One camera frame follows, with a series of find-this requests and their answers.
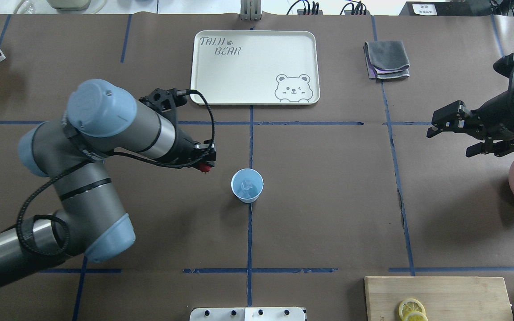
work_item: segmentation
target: folded towel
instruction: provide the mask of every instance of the folded towel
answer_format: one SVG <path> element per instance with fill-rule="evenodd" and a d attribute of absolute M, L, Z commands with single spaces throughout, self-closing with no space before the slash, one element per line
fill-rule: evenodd
<path fill-rule="evenodd" d="M 371 41 L 364 46 L 370 79 L 394 79 L 410 76 L 410 61 L 402 41 Z"/>

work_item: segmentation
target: cartoon bear face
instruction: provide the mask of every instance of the cartoon bear face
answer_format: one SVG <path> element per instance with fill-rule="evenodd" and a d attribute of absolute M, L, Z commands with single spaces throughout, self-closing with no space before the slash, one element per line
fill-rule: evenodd
<path fill-rule="evenodd" d="M 278 75 L 275 97 L 279 99 L 279 102 L 308 102 L 312 98 L 310 81 L 311 78 L 304 74 L 298 77 Z"/>

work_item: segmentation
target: light blue cap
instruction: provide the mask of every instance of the light blue cap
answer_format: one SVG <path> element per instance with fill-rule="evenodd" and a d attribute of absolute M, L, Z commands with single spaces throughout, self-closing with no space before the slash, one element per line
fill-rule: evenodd
<path fill-rule="evenodd" d="M 94 263 L 104 262 L 124 252 L 134 244 L 136 235 L 128 213 L 92 242 L 84 255 Z"/>
<path fill-rule="evenodd" d="M 67 118 L 92 137 L 111 137 L 128 128 L 136 116 L 136 100 L 126 90 L 102 79 L 81 83 L 67 103 Z"/>
<path fill-rule="evenodd" d="M 17 145 L 17 153 L 19 154 L 21 163 L 23 163 L 31 173 L 41 177 L 49 177 L 49 175 L 41 171 L 39 166 L 37 166 L 37 163 L 35 163 L 35 157 L 33 156 L 33 136 L 35 136 L 35 132 L 43 124 L 44 123 L 39 124 L 39 126 L 31 129 L 27 134 L 24 134 L 23 137 L 21 137 L 19 144 Z"/>

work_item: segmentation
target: metal bracket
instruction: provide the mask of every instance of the metal bracket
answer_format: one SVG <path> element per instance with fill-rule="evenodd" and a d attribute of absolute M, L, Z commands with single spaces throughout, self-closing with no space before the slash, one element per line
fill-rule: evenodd
<path fill-rule="evenodd" d="M 241 20 L 261 20 L 261 0 L 241 0 Z"/>

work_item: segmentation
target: lemon slice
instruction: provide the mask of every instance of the lemon slice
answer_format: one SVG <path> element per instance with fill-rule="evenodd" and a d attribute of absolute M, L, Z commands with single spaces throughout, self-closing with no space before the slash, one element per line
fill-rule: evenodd
<path fill-rule="evenodd" d="M 402 321 L 428 321 L 428 317 L 420 311 L 412 311 L 405 315 Z"/>
<path fill-rule="evenodd" d="M 400 315 L 400 320 L 404 320 L 404 316 L 412 311 L 418 311 L 423 315 L 426 315 L 426 309 L 424 308 L 424 305 L 420 301 L 410 297 L 402 301 L 398 307 L 398 315 Z"/>

